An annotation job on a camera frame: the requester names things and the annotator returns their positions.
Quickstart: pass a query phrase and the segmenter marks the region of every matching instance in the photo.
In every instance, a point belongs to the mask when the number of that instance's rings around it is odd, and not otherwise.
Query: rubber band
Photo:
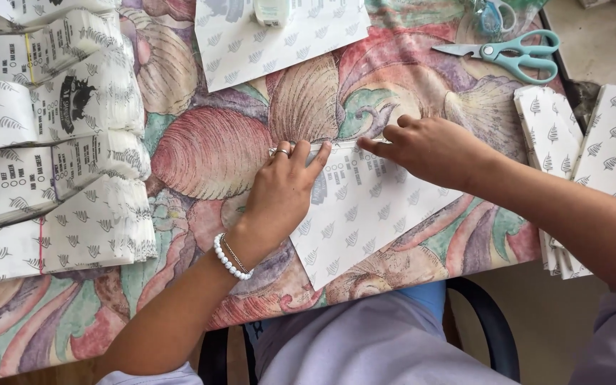
[[[45,220],[47,219],[46,216],[40,216],[40,237],[39,237],[39,244],[40,244],[40,258],[39,258],[39,263],[40,263],[40,275],[44,274],[42,272],[42,263],[44,262],[42,260],[42,224],[45,222]]]
[[[25,49],[27,50],[27,69],[30,70],[30,83],[33,86],[37,87],[37,83],[35,83],[35,75],[33,75],[32,71],[32,53],[30,52],[30,39],[27,38],[28,34],[25,34]]]

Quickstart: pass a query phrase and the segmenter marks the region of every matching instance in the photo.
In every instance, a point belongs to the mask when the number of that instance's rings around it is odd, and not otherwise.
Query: blue cloth
[[[429,309],[439,322],[443,319],[443,306],[446,304],[446,281],[429,282],[427,284],[402,288],[397,291]],[[270,325],[270,322],[272,322],[271,319],[264,319],[244,323],[248,339],[254,347],[258,342],[258,338],[261,337],[263,330],[266,330]]]

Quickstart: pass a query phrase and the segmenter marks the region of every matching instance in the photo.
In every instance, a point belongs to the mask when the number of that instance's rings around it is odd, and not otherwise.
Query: finger
[[[272,156],[272,161],[270,162],[270,164],[289,161],[289,156],[280,150],[285,150],[288,153],[292,153],[292,145],[286,140],[282,140],[277,145],[277,150],[274,152],[274,155]]]
[[[332,144],[330,142],[324,141],[320,147],[320,151],[315,155],[313,160],[307,167],[308,175],[312,180],[315,180],[320,172],[324,168],[324,165],[327,164],[327,158],[329,158],[329,154],[332,150]]]
[[[304,169],[309,153],[310,143],[307,140],[298,141],[298,143],[294,146],[294,152],[292,152],[292,164],[294,167]]]
[[[415,119],[410,115],[401,115],[400,117],[398,117],[398,120],[396,122],[400,127],[408,127],[409,125],[413,124],[414,121]]]
[[[367,152],[371,152],[381,158],[391,159],[394,156],[394,145],[384,142],[375,142],[366,137],[358,138],[358,146]]]
[[[384,138],[389,140],[389,142],[396,143],[403,139],[403,136],[405,135],[407,129],[408,128],[401,128],[397,125],[390,124],[384,127],[382,135],[384,135]]]

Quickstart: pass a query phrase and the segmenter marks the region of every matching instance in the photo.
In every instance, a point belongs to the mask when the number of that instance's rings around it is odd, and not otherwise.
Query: scissors
[[[501,9],[505,10],[509,25],[504,24]],[[502,0],[486,0],[486,7],[479,16],[479,29],[482,34],[488,36],[496,35],[498,32],[506,34],[513,30],[517,20],[515,10],[508,3]]]
[[[522,40],[533,35],[540,35],[542,38],[549,38],[552,42],[552,46],[548,45],[522,45]],[[444,53],[450,53],[456,56],[465,56],[468,53],[472,54],[472,57],[478,59],[484,59],[484,61],[496,63],[507,69],[509,73],[515,75],[519,80],[531,83],[531,84],[544,84],[548,83],[555,78],[558,74],[558,66],[548,59],[539,59],[537,57],[531,57],[531,55],[550,55],[557,51],[560,47],[560,38],[549,30],[535,30],[528,32],[518,38],[499,43],[488,44],[447,44],[447,45],[435,45],[432,47],[437,51]],[[517,56],[505,56],[501,52],[509,51],[516,53]],[[534,79],[527,76],[519,66],[535,68],[540,70],[546,70],[550,73],[550,77],[547,79]]]

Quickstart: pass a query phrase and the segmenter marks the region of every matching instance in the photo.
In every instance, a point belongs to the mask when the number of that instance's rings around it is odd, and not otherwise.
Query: floral tablecloth
[[[369,38],[208,94],[195,3],[123,0],[121,27],[135,49],[153,157],[147,186],[159,258],[1,283],[0,376],[102,354],[244,212],[253,175],[280,140],[375,136],[401,114],[425,114],[453,120],[525,162],[512,102],[521,83],[496,65],[430,50],[474,41],[461,3],[368,0],[366,7]],[[232,290],[210,328],[537,258],[535,226],[464,195],[318,292],[286,241]]]

